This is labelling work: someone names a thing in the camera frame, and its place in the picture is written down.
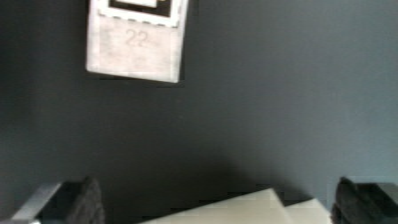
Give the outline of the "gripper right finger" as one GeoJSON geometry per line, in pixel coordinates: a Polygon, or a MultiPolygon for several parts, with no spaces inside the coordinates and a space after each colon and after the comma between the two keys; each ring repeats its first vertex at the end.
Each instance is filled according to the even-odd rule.
{"type": "Polygon", "coordinates": [[[398,224],[398,185],[357,183],[346,177],[336,187],[332,224],[398,224]]]}

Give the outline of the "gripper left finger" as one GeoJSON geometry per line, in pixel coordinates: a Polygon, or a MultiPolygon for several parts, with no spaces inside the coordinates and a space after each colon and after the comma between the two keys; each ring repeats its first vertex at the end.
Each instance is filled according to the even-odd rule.
{"type": "Polygon", "coordinates": [[[11,224],[105,224],[96,179],[43,184],[11,216],[11,224]]]}

